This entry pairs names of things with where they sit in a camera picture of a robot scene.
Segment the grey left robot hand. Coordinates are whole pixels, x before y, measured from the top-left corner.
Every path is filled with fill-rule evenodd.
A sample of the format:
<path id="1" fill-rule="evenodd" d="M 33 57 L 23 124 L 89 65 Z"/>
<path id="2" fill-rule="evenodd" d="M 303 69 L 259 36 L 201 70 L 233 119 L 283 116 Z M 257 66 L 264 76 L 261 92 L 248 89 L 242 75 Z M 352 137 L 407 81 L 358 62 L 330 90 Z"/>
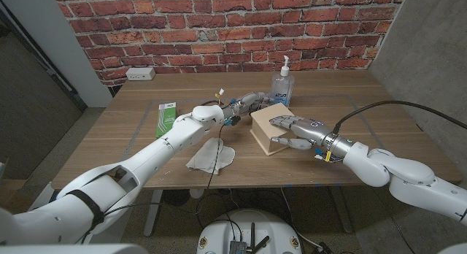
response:
<path id="1" fill-rule="evenodd" d="M 270 97 L 269 93 L 252 92 L 239 97 L 227 109 L 226 116 L 229 117 L 243 117 L 247 114 L 257 110 L 268 107 L 274 103 L 274 99 Z"/>

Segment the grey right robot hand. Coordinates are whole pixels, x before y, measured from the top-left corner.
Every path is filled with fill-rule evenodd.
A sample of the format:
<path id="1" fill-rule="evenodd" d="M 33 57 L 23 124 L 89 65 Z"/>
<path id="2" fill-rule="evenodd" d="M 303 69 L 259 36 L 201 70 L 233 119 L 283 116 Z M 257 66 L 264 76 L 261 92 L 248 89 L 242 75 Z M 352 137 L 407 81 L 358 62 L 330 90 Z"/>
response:
<path id="1" fill-rule="evenodd" d="M 270 124 L 291 130 L 297 137 L 288 139 L 274 136 L 273 142 L 289 147 L 308 150 L 314 145 L 330 151 L 337 157 L 344 158 L 350 151 L 353 143 L 332 131 L 317 120 L 303 118 L 295 115 L 280 115 L 272 118 Z"/>

